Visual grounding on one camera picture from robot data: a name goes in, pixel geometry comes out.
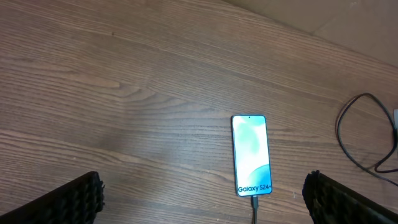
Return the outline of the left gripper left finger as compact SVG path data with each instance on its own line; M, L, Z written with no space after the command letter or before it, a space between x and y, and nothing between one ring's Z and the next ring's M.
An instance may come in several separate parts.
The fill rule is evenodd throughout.
M1 224L93 224L103 207L104 183L91 171L1 215Z

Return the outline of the blue Samsung Galaxy smartphone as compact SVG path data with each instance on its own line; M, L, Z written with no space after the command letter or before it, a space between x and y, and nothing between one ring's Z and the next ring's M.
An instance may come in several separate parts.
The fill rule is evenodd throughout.
M271 160L264 115L231 117L236 193L252 197L272 192Z

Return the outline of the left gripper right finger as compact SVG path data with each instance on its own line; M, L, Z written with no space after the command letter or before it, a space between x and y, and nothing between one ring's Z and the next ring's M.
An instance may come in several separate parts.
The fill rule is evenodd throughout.
M397 214L327 177L309 173L302 195L314 224L397 224Z

